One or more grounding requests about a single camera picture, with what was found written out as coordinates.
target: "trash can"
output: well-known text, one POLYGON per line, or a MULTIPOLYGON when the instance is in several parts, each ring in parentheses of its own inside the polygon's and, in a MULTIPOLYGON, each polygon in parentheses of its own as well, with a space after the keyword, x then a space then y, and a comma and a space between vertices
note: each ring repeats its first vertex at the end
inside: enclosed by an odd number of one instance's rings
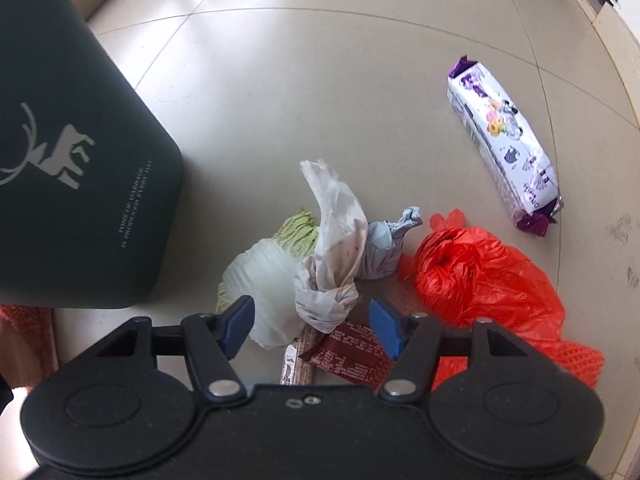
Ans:
POLYGON ((0 8, 0 303, 141 301, 174 217, 180 151, 69 0, 0 8))

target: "tile floor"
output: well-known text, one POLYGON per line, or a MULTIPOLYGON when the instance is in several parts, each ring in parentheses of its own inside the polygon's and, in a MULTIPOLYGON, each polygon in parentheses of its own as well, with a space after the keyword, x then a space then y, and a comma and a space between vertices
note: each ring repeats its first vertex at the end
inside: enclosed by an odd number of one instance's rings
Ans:
MULTIPOLYGON (((298 162, 322 157, 370 220, 458 207, 546 271, 565 337, 606 356, 591 464, 615 471, 640 406, 640 132, 574 0, 109 0, 89 25, 180 146, 186 179, 151 298, 57 311, 63 360, 130 316, 210 310, 236 254, 316 209, 298 162), (449 107, 463 54, 492 70, 557 164, 566 208, 546 238, 511 225, 449 107)), ((247 342, 234 365, 247 382, 276 381, 281 355, 247 342)))

